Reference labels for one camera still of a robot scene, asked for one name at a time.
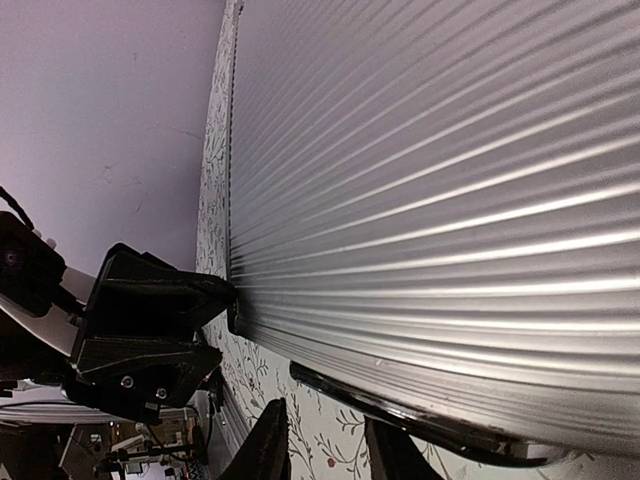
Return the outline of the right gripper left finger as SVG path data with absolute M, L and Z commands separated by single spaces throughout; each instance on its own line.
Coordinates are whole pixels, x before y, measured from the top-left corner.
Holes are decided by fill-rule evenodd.
M 271 400 L 230 464 L 231 479 L 290 479 L 284 398 Z

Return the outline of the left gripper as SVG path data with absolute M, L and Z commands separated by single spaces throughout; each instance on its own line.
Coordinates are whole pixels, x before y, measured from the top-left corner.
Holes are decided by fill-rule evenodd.
M 62 389 L 80 405 L 156 425 L 182 408 L 222 362 L 196 334 L 235 304 L 210 274 L 178 270 L 119 243 L 106 254 L 86 304 Z

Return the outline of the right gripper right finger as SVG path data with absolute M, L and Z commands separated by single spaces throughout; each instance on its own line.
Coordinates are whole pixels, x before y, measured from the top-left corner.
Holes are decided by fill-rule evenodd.
M 402 429 L 373 419 L 365 420 L 373 480 L 442 480 Z

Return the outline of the aluminium poker case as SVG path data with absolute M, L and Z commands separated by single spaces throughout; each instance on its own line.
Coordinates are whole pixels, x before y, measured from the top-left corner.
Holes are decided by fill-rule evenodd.
M 639 5 L 248 1 L 233 331 L 448 448 L 639 453 Z

